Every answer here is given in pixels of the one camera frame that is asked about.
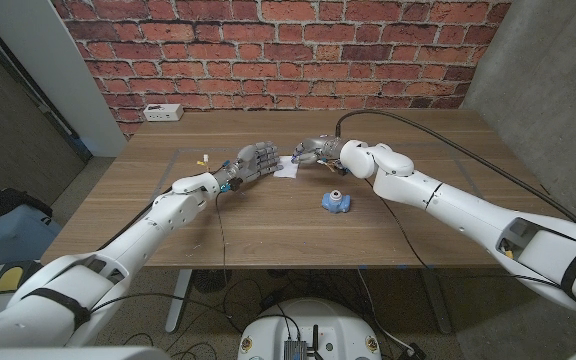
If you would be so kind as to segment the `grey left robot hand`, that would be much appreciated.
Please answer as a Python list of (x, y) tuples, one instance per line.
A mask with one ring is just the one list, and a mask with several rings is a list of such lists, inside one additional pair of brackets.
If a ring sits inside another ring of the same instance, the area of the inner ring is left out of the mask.
[(237, 158), (214, 173), (222, 192), (237, 191), (242, 184), (281, 170), (278, 148), (273, 142), (259, 142), (240, 150)]

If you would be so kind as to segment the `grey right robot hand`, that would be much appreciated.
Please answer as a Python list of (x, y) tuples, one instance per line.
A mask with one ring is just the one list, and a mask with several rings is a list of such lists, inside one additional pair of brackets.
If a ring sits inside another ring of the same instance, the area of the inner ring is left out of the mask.
[(314, 164), (319, 160), (337, 160), (346, 139), (331, 135), (306, 138), (299, 143), (291, 157), (293, 164)]

